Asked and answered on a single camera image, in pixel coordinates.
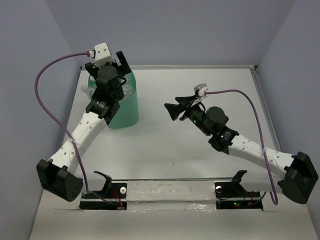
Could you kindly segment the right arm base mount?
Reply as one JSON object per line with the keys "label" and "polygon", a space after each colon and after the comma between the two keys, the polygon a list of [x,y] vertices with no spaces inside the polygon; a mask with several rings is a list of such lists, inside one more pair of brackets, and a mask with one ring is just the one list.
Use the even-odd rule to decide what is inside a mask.
{"label": "right arm base mount", "polygon": [[241,186],[247,170],[239,170],[230,181],[214,183],[217,210],[263,210],[261,194]]}

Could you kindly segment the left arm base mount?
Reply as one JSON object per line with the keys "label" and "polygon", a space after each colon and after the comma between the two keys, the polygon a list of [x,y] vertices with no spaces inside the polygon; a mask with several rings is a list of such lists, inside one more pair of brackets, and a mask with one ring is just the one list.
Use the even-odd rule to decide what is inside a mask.
{"label": "left arm base mount", "polygon": [[79,208],[81,210],[107,210],[125,211],[128,203],[126,181],[113,181],[112,178],[100,171],[94,171],[104,178],[104,185],[100,190],[83,193],[80,198]]}

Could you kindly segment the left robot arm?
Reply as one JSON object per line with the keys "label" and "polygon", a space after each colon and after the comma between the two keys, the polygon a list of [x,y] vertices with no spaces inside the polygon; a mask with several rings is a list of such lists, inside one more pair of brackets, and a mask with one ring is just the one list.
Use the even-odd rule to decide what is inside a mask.
{"label": "left robot arm", "polygon": [[[39,95],[39,80],[46,69],[53,64],[74,56],[86,55],[94,62],[85,64],[85,69],[94,78],[96,89],[73,132],[45,107]],[[110,124],[125,97],[123,86],[126,75],[131,73],[130,65],[122,51],[116,52],[118,62],[111,54],[102,55],[99,50],[69,54],[44,66],[36,76],[34,92],[42,109],[63,129],[68,140],[48,160],[41,159],[36,165],[41,187],[67,202],[74,201],[89,184],[82,157],[100,134]]]}

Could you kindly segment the clear bottle blue-orange label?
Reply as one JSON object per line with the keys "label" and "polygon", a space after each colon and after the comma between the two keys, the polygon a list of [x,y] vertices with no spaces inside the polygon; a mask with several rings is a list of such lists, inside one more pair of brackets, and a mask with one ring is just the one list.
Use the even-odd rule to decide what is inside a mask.
{"label": "clear bottle blue-orange label", "polygon": [[83,84],[80,87],[80,91],[85,93],[86,96],[88,97],[88,99],[91,100],[93,98],[93,95],[95,93],[96,88],[97,88],[97,86],[95,84],[93,84],[93,85],[85,85],[85,84]]}

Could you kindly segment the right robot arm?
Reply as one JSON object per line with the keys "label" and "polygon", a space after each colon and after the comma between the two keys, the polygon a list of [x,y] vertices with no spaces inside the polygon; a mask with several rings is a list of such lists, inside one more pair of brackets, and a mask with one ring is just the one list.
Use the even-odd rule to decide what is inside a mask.
{"label": "right robot arm", "polygon": [[310,157],[301,151],[283,153],[263,148],[237,131],[227,127],[229,118],[217,106],[201,109],[202,102],[195,96],[176,97],[176,104],[165,103],[173,121],[190,120],[202,133],[209,136],[209,144],[218,152],[239,157],[269,171],[281,194],[297,204],[306,204],[319,179]]}

